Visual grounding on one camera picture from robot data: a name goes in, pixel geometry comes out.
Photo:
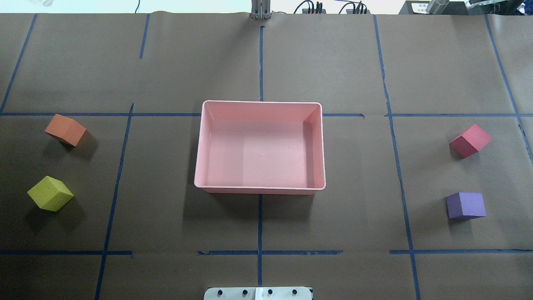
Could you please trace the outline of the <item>pink plastic bin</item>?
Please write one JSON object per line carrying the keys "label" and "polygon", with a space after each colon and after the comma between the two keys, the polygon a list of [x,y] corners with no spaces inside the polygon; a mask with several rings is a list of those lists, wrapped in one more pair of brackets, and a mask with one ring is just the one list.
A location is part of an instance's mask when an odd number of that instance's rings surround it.
{"label": "pink plastic bin", "polygon": [[205,101],[194,185],[210,193],[314,195],[324,190],[322,105]]}

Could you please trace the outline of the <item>yellow foam block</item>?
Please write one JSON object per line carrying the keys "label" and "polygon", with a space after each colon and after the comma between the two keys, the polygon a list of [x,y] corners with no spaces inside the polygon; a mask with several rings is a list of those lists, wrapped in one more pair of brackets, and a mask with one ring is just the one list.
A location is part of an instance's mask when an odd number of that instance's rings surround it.
{"label": "yellow foam block", "polygon": [[28,190],[27,194],[40,209],[51,212],[59,211],[75,197],[63,182],[49,175]]}

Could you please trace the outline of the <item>purple foam block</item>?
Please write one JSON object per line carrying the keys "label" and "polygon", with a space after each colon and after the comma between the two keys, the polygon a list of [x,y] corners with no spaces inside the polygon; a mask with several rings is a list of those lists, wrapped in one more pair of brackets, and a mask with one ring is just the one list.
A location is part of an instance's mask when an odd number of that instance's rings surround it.
{"label": "purple foam block", "polygon": [[474,220],[487,216],[480,192],[456,192],[446,196],[445,202],[450,220]]}

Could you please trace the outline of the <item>brown paper table cover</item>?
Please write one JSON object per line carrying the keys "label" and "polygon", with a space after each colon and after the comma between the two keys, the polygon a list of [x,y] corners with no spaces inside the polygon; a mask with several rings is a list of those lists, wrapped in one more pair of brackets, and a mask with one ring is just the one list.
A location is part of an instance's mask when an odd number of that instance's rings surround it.
{"label": "brown paper table cover", "polygon": [[[326,187],[194,185],[202,104],[322,105]],[[86,132],[45,133],[55,114]],[[462,159],[474,124],[492,141]],[[46,175],[59,211],[27,194]],[[445,197],[483,195],[450,220]],[[1,14],[2,300],[531,300],[532,19]]]}

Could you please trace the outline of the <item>white metal base plate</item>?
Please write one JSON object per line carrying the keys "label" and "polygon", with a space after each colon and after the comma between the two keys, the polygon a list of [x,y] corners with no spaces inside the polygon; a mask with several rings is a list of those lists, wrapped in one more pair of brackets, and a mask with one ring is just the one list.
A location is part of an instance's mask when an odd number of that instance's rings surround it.
{"label": "white metal base plate", "polygon": [[312,300],[313,289],[289,287],[214,287],[204,293],[204,300]]}

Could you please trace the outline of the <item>grey metal post bracket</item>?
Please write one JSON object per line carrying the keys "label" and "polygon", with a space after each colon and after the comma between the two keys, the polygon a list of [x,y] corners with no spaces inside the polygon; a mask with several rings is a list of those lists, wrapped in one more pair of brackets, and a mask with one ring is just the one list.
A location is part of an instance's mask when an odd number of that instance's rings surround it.
{"label": "grey metal post bracket", "polygon": [[270,0],[251,0],[251,19],[268,20],[271,18]]}

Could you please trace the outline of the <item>orange foam block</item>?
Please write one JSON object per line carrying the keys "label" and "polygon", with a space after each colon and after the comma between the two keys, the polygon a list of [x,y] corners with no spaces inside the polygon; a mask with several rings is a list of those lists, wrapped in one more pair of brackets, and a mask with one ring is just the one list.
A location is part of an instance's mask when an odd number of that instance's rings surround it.
{"label": "orange foam block", "polygon": [[85,132],[84,126],[61,114],[55,114],[45,129],[45,133],[73,148],[78,145]]}

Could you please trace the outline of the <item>red foam block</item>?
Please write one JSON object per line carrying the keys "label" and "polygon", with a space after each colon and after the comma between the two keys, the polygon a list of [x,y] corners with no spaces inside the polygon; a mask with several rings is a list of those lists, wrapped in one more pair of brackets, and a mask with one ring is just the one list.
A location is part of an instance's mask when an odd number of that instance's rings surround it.
{"label": "red foam block", "polygon": [[460,135],[455,137],[449,146],[455,150],[462,159],[466,159],[480,150],[492,141],[488,135],[478,124],[474,124]]}

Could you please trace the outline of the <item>black box with label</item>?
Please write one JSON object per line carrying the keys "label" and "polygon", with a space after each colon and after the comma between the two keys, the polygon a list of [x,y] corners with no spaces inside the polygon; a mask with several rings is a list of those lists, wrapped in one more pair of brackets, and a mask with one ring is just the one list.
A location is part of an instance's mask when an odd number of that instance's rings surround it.
{"label": "black box with label", "polygon": [[515,15],[523,0],[406,0],[399,15]]}

